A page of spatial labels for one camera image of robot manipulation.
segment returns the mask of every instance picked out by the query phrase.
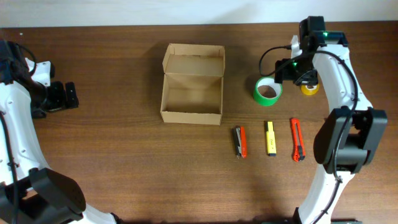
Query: white wall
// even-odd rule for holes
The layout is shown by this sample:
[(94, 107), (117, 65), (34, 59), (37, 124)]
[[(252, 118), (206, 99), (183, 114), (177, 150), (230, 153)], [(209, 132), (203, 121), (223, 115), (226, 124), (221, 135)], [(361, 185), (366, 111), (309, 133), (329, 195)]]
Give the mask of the white wall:
[(398, 20), (398, 0), (0, 0), (0, 27)]

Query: green tape roll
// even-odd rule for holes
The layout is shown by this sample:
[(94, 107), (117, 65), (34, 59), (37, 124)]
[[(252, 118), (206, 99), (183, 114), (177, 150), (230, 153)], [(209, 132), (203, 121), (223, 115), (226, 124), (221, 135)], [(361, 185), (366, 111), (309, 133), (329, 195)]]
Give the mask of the green tape roll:
[[(262, 96), (259, 92), (260, 86), (268, 86), (268, 88), (269, 87), (273, 88), (275, 90), (276, 96), (272, 98), (267, 98), (265, 96)], [(254, 100), (262, 106), (272, 106), (276, 103), (276, 101), (278, 101), (281, 94), (282, 94), (281, 84), (275, 83), (275, 80), (273, 78), (262, 77), (257, 81), (256, 86), (254, 87), (253, 97)]]

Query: wooden table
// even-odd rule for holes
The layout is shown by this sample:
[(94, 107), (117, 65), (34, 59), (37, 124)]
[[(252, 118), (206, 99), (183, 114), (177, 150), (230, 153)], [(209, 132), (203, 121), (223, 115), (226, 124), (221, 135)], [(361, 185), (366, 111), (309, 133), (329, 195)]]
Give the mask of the wooden table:
[[(348, 184), (334, 218), (398, 219), (398, 22), (328, 23), (350, 42), (361, 88), (389, 124), (370, 166)], [(126, 221), (220, 222), (291, 217), (308, 193), (317, 163), (313, 140), (328, 116), (325, 92), (305, 96), (292, 82), (271, 107), (252, 90), (270, 47), (298, 34), (294, 24), (1, 29), (55, 80), (75, 82), (80, 107), (35, 120), (50, 166), (75, 179), (89, 204)], [(162, 59), (168, 43), (226, 47), (221, 126), (165, 124), (160, 116)], [(264, 68), (289, 57), (270, 53)], [(289, 118), (301, 120), (307, 157), (292, 160)], [(266, 155), (264, 121), (274, 122), (277, 157)], [(231, 128), (243, 125), (248, 158), (234, 155)]]

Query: cardboard box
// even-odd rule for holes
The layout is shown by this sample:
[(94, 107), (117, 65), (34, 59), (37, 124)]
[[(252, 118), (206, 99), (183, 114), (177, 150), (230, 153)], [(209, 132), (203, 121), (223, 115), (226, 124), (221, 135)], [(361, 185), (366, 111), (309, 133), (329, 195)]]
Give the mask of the cardboard box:
[(221, 124), (223, 46), (170, 44), (163, 59), (165, 123)]

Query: tape roll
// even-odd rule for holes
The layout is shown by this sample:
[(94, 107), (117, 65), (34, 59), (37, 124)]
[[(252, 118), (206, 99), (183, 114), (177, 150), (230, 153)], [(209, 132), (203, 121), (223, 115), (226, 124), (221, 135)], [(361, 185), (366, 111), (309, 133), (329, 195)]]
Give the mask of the tape roll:
[(301, 92), (304, 93), (307, 96), (312, 96), (316, 94), (319, 90), (319, 84), (315, 86), (307, 86), (307, 85), (302, 85), (301, 86)]
[(272, 106), (282, 94), (282, 85), (273, 78), (260, 78), (254, 88), (254, 100), (262, 106)]

